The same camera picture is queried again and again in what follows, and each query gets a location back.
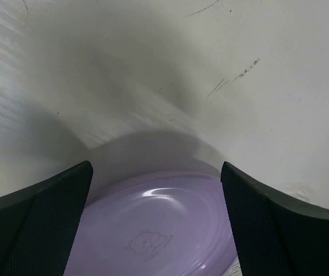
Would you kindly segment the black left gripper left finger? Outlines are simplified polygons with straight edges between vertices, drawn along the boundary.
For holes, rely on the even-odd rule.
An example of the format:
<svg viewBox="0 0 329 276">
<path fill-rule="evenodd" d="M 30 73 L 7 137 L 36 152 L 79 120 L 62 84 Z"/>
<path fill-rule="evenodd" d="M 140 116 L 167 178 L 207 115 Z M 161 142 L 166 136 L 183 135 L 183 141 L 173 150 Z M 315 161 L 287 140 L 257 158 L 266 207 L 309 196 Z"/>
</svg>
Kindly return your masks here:
<svg viewBox="0 0 329 276">
<path fill-rule="evenodd" d="M 63 275 L 90 190 L 89 161 L 0 197 L 0 275 Z"/>
</svg>

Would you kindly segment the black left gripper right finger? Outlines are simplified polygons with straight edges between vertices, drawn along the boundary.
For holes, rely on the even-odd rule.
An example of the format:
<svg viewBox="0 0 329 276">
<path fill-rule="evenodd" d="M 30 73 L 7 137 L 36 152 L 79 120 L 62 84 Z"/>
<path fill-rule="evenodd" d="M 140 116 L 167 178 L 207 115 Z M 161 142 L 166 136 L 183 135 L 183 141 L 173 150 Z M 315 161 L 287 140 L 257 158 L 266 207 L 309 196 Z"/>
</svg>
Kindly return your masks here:
<svg viewBox="0 0 329 276">
<path fill-rule="evenodd" d="M 243 275 L 329 275 L 329 209 L 225 162 L 221 182 Z"/>
</svg>

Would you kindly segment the purple round plate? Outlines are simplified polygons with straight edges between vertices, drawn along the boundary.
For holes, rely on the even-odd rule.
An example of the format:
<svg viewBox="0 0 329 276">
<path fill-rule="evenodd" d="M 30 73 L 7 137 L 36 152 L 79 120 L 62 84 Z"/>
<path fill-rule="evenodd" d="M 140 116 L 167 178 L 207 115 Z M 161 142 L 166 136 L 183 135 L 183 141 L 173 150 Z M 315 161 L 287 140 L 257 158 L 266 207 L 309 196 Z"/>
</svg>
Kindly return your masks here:
<svg viewBox="0 0 329 276">
<path fill-rule="evenodd" d="M 237 252 L 219 179 L 129 179 L 85 207 L 65 275 L 223 275 Z"/>
</svg>

